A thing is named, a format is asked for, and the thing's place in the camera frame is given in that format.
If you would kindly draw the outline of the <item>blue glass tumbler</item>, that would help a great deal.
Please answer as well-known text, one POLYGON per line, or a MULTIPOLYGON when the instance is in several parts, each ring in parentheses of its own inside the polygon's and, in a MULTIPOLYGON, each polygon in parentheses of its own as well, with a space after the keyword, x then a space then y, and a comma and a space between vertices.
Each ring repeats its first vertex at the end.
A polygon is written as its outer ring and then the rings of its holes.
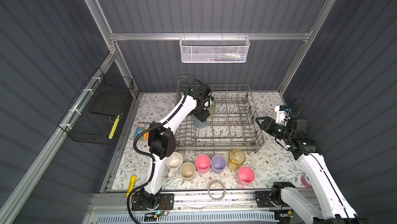
POLYGON ((204 121, 202 122, 201 120, 199 120, 196 116, 193 117, 194 120, 194 124, 196 126, 197 129, 205 129, 208 126, 208 121, 204 121))

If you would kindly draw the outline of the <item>green glass tumbler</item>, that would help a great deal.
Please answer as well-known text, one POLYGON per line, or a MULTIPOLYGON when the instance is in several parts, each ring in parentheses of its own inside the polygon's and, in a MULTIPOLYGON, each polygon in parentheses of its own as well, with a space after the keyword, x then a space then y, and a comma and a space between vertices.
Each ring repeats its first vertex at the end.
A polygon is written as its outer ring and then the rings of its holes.
POLYGON ((209 111, 209 117, 207 119, 208 120, 209 119, 212 120, 215 117, 215 115, 216 115, 216 100, 211 100, 210 101, 210 106, 208 108, 208 111, 209 111))

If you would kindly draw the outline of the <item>yellow glass tumbler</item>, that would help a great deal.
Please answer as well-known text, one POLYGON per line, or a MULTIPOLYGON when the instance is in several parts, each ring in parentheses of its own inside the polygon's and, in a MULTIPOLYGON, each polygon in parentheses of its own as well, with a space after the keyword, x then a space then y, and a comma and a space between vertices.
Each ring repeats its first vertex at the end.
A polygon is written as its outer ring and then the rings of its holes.
POLYGON ((228 154, 227 164, 230 171, 238 170, 246 160, 245 153, 240 149, 232 149, 228 154))

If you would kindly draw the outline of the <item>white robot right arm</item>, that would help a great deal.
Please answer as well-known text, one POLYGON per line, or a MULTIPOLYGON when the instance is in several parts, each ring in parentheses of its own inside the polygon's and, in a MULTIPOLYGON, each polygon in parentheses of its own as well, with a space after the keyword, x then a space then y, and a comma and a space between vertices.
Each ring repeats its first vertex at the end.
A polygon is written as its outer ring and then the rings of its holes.
POLYGON ((289 182, 275 182, 270 197, 276 206, 288 205, 306 224, 360 224, 358 214, 348 203, 330 174, 325 159, 314 140, 303 138, 294 129, 296 120, 287 126, 271 117, 256 118, 258 126, 273 136, 277 143, 283 140, 308 177, 319 208, 310 203, 289 182))

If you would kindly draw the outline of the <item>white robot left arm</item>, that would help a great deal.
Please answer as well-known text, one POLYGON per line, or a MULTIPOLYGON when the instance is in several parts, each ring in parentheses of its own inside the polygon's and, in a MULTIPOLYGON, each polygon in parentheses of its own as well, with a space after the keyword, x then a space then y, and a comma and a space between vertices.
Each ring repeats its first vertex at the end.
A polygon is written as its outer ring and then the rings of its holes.
POLYGON ((151 158, 146 183, 139 191, 143 201, 149 207, 155 207, 160 200, 161 178, 163 175, 166 159, 169 158, 176 149, 175 133, 185 118, 192 114, 201 122, 210 116, 209 107, 214 100, 210 87, 197 79, 198 86, 190 83, 185 90, 181 100, 159 122, 152 122, 144 132, 148 133, 149 151, 140 151, 137 147, 134 150, 141 155, 151 158))

